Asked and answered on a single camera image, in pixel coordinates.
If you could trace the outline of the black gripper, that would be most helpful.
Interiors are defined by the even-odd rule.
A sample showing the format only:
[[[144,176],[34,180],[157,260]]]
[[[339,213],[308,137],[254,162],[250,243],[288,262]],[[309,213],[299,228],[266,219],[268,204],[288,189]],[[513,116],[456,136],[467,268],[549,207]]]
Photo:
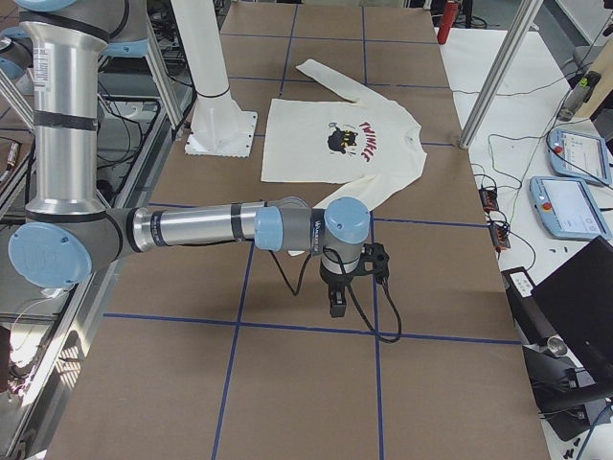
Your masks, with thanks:
[[[328,286],[329,315],[331,317],[345,316],[347,301],[344,289],[351,282],[357,268],[358,261],[352,261],[342,266],[332,261],[320,263],[320,277]]]

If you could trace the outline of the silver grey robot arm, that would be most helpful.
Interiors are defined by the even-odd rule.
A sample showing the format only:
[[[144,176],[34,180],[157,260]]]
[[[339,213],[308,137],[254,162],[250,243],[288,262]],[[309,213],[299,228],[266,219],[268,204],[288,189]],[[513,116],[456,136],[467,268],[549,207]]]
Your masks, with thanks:
[[[143,1],[23,1],[19,20],[33,44],[36,193],[11,236],[14,269],[41,288],[69,288],[123,257],[155,247],[252,242],[320,259],[330,313],[353,301],[375,249],[370,214],[352,197],[323,209],[301,199],[157,210],[107,208],[96,196],[98,62],[122,47],[148,52]]]

